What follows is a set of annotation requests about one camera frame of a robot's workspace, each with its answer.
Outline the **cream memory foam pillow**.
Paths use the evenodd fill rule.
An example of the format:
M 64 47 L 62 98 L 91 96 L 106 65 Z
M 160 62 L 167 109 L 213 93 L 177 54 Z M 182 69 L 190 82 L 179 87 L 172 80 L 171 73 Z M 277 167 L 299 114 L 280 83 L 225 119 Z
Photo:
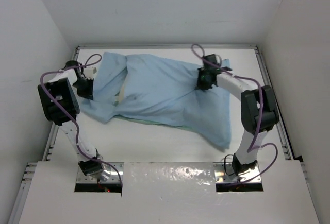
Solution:
M 115 95 L 114 98 L 114 105 L 118 105 L 122 102 L 122 100 L 124 99 L 124 90 L 125 90 L 125 86 L 126 86 L 126 82 L 124 82 L 119 90 L 119 92 Z

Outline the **light blue pillowcase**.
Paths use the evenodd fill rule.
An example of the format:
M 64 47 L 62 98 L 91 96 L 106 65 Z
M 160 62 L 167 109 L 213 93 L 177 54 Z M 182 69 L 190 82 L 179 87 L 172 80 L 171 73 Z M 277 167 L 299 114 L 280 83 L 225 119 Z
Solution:
M 82 99 L 80 109 L 101 123 L 122 116 L 185 127 L 228 149 L 232 139 L 230 94 L 220 87 L 197 90 L 198 68 L 150 54 L 105 52 L 94 78 L 93 100 Z M 115 95 L 124 82 L 124 99 L 115 106 Z

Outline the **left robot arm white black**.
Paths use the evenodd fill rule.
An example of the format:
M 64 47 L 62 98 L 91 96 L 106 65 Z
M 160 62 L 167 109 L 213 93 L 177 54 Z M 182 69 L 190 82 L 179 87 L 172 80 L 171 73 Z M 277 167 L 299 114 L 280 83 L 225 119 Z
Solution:
M 40 77 L 38 93 L 46 119 L 65 133 L 75 150 L 82 173 L 96 177 L 103 171 L 100 154 L 85 141 L 77 123 L 80 108 L 73 88 L 84 97 L 90 97 L 92 91 L 92 77 L 87 78 L 83 72 L 82 64 L 70 60 L 64 68 Z

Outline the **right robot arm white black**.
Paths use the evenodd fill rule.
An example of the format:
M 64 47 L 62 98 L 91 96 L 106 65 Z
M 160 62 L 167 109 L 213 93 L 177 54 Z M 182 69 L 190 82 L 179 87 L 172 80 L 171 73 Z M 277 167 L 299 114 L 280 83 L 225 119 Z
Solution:
M 271 86 L 261 86 L 253 78 L 233 74 L 231 68 L 218 62 L 219 55 L 201 56 L 200 59 L 203 67 L 199 69 L 197 88 L 209 90 L 214 86 L 221 87 L 240 101 L 244 133 L 231 163 L 233 174 L 238 176 L 255 168 L 259 149 L 273 145 L 262 142 L 279 122 L 274 91 Z

